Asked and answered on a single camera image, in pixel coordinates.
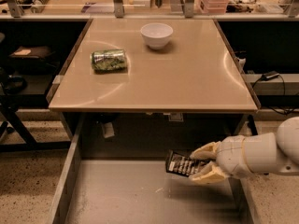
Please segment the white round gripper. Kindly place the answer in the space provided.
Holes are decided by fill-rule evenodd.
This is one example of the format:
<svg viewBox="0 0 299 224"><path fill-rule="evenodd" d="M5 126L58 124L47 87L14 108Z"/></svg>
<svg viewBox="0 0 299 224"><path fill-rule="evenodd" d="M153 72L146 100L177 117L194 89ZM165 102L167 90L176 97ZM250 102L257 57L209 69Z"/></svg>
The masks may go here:
<svg viewBox="0 0 299 224"><path fill-rule="evenodd" d="M244 141L243 135L229 136L197 148L190 155L191 159L216 159L216 162L209 162L200 172L190 175L189 179L198 185L206 185L219 183L229 176L236 179L250 176L251 171L245 161Z"/></svg>

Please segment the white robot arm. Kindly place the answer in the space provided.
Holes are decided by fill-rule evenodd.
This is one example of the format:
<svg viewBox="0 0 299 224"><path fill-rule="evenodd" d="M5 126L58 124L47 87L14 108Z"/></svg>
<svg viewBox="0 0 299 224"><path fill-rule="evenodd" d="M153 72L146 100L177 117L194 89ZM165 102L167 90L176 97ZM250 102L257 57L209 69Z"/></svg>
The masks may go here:
<svg viewBox="0 0 299 224"><path fill-rule="evenodd" d="M190 158L210 160L189 176L198 185L254 174L299 175L299 118L286 119L276 133L228 136L210 142L193 151Z"/></svg>

